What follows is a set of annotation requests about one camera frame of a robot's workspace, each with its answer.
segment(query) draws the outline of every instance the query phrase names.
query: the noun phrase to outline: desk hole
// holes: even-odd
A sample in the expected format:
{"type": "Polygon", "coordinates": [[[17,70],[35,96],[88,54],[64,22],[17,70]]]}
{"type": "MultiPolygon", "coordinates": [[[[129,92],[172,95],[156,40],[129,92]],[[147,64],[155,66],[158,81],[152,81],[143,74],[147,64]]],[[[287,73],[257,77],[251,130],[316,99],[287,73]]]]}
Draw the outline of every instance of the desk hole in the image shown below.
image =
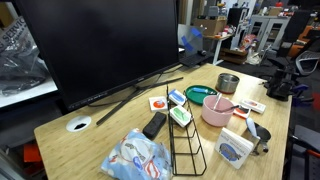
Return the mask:
{"type": "Polygon", "coordinates": [[[90,123],[90,116],[77,116],[68,122],[68,124],[66,125],[66,129],[69,132],[78,132],[86,129],[90,123]]]}
{"type": "Polygon", "coordinates": [[[85,123],[78,124],[78,125],[74,128],[74,130],[81,129],[81,128],[83,128],[85,125],[87,125],[87,124],[85,124],[85,123]]]}

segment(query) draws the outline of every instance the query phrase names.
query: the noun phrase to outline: metal tin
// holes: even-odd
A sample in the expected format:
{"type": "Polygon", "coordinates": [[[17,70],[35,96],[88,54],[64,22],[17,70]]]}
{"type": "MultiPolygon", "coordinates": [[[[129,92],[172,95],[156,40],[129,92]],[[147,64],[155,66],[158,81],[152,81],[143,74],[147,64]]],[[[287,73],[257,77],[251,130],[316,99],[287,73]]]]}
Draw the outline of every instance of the metal tin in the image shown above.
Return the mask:
{"type": "Polygon", "coordinates": [[[238,86],[240,78],[235,75],[222,73],[218,77],[216,89],[224,94],[233,94],[238,86]]]}

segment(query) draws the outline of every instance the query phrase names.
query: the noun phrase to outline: spoon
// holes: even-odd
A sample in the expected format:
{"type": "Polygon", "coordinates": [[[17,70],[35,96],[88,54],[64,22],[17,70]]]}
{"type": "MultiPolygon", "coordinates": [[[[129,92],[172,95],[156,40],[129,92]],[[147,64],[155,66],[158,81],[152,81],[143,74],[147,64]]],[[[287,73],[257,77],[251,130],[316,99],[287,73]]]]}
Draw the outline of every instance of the spoon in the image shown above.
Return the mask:
{"type": "Polygon", "coordinates": [[[216,103],[214,104],[214,106],[213,106],[213,109],[212,109],[212,110],[216,110],[217,105],[218,105],[218,103],[219,103],[219,101],[220,101],[220,99],[221,99],[221,96],[222,96],[222,94],[221,94],[221,93],[218,93],[218,94],[217,94],[217,96],[216,96],[216,103]]]}
{"type": "Polygon", "coordinates": [[[240,108],[240,105],[231,106],[231,107],[223,109],[223,110],[216,109],[215,111],[217,111],[218,113],[224,113],[224,112],[230,111],[230,110],[235,109],[235,108],[240,108]]]}

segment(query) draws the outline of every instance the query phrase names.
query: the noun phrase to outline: card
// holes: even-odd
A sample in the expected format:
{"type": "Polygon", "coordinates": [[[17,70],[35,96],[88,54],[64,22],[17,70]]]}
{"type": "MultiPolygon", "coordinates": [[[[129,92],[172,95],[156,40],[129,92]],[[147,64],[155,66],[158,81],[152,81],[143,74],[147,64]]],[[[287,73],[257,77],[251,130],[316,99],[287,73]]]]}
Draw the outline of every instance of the card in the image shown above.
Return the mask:
{"type": "Polygon", "coordinates": [[[239,169],[253,149],[253,143],[227,128],[222,128],[215,150],[233,167],[239,169]]]}

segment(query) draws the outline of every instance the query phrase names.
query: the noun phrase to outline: black monitor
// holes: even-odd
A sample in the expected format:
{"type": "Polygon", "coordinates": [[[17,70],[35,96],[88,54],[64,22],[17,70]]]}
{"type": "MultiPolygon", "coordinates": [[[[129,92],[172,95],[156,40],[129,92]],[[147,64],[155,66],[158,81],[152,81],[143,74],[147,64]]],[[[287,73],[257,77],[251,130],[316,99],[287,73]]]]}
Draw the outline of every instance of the black monitor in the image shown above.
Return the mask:
{"type": "Polygon", "coordinates": [[[174,0],[17,0],[74,110],[178,64],[174,0]]]}

